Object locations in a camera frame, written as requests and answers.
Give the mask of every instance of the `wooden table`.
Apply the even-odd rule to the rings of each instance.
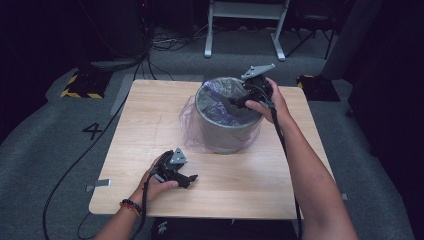
[[[244,219],[295,219],[287,161],[274,126],[262,121],[253,145],[232,155],[191,152],[184,146],[179,114],[201,83],[136,80],[130,90],[99,180],[111,185],[94,190],[89,209],[114,214],[128,198],[152,161],[180,147],[188,163],[180,169],[199,177],[148,204],[148,216]],[[280,87],[305,137],[331,168],[303,91]]]

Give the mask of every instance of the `metal stand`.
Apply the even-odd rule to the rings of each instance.
[[[212,56],[212,27],[214,17],[255,18],[278,20],[277,30],[275,33],[271,33],[271,39],[278,59],[284,61],[286,57],[284,56],[278,38],[281,33],[289,3],[290,0],[285,0],[283,4],[232,3],[210,0],[205,57],[209,58]]]

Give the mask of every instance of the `metal bucket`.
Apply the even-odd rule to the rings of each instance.
[[[260,131],[262,114],[238,109],[228,98],[247,94],[237,78],[222,77],[205,82],[196,93],[200,132],[205,146],[215,153],[232,154],[253,143]]]

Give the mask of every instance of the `beaded bracelet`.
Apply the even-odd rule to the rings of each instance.
[[[139,217],[141,215],[142,210],[141,210],[140,206],[138,206],[137,203],[135,203],[135,202],[133,202],[129,199],[122,200],[122,202],[119,203],[119,206],[126,207],[129,210],[135,212],[137,217]]]

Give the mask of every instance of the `printed number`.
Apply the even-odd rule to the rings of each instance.
[[[96,133],[102,132],[103,130],[98,130],[99,129],[99,124],[98,123],[93,123],[90,126],[84,128],[84,130],[82,130],[83,132],[89,132],[91,133],[91,139],[93,140],[94,137],[96,136]]]

